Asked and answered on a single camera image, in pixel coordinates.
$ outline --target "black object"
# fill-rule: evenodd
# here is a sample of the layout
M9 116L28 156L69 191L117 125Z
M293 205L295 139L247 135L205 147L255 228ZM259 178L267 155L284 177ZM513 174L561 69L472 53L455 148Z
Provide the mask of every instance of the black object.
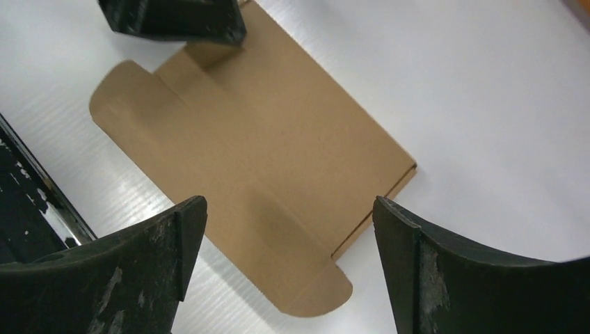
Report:
M28 263L96 239L0 115L0 264Z
M237 0L99 0L113 31L152 40L241 45L246 26Z
M373 219L399 334L590 333L590 257L506 253L387 198Z
M0 333L170 333L206 211L191 198L89 244L1 265Z

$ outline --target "cardboard flap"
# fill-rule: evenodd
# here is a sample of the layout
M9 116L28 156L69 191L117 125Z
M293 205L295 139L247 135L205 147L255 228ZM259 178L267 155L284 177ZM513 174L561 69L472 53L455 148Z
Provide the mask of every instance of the cardboard flap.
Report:
M235 104L232 97L214 86L200 96L211 99L189 108L159 77L127 61L99 85L90 113L173 202L207 198L207 237L279 310L313 317L336 309L350 297L351 283L220 138L211 115Z

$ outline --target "white table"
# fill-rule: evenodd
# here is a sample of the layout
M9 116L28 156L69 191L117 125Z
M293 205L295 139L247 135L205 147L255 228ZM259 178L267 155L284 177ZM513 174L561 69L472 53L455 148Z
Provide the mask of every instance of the white table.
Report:
M505 251L590 254L590 35L558 0L260 0L418 161L397 200ZM100 236L168 199L94 125L88 100L131 58L179 44L110 32L94 0L0 0L0 112ZM280 314L206 241L174 333L394 333L370 228L339 261L355 291Z

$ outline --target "cardboard box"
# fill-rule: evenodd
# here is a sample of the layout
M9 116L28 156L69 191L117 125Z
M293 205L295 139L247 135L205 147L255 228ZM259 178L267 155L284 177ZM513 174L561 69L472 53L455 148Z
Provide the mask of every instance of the cardboard box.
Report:
M279 310L322 315L352 293L335 260L415 162L258 4L242 15L240 50L121 63L90 112L174 203L207 198L207 237Z

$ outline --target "white surface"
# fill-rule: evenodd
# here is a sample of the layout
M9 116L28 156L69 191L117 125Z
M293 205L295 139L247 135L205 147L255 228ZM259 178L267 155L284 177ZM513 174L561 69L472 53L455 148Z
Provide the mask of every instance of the white surface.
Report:
M590 254L590 35L558 0L261 0L418 161L398 196L520 255ZM0 111L99 236L169 201L91 121L118 61L179 45L110 32L93 0L0 0ZM340 260L355 290L316 319L279 314L206 241L174 333L393 333L369 229Z

